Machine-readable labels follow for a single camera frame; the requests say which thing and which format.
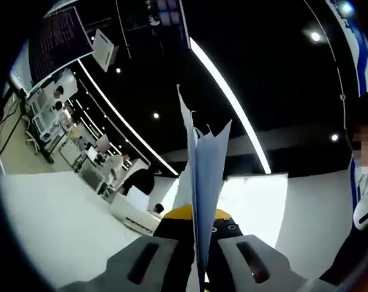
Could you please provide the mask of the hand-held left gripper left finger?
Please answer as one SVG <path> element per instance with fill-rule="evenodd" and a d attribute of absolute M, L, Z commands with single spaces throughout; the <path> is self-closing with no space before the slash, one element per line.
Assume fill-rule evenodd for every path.
<path fill-rule="evenodd" d="M 143 235 L 106 263 L 103 273 L 60 291 L 185 291 L 195 259 L 192 206 L 166 213 L 153 235 Z"/>

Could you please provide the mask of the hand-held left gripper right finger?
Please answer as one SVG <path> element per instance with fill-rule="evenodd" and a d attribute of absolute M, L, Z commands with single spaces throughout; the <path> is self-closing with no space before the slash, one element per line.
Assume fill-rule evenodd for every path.
<path fill-rule="evenodd" d="M 254 235 L 243 235 L 231 215 L 215 213 L 206 270 L 207 291 L 334 291 L 323 280 L 308 280 L 282 253 Z"/>

